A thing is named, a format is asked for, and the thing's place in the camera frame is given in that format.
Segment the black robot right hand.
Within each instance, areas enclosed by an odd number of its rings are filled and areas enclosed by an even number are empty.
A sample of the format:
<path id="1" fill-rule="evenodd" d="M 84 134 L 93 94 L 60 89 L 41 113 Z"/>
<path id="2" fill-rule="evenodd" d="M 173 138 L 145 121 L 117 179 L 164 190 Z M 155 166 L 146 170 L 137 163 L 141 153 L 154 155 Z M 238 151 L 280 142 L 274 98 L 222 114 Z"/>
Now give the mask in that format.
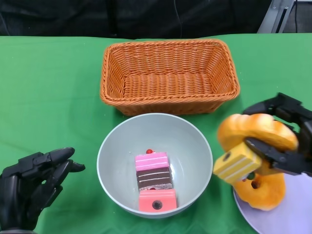
<path id="1" fill-rule="evenodd" d="M 312 112 L 301 102 L 283 93 L 258 102 L 243 111 L 243 114 L 269 114 L 288 123 L 295 123 L 300 131 L 293 132 L 298 139 L 298 149 L 281 152 L 271 143 L 258 137 L 245 140 L 247 146 L 269 164 L 269 172 L 286 173 L 297 176 L 302 173 L 312 175 Z"/>

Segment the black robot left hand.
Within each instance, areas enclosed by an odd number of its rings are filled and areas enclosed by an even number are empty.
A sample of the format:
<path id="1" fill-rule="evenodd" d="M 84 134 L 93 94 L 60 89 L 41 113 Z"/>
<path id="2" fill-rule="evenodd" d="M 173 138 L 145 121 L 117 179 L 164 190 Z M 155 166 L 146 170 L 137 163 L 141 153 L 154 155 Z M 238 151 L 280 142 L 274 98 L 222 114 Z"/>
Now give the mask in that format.
<path id="1" fill-rule="evenodd" d="M 62 191 L 69 173 L 85 170 L 71 160 L 72 147 L 23 157 L 0 175 L 0 232 L 32 234 L 40 213 L 50 207 Z"/>

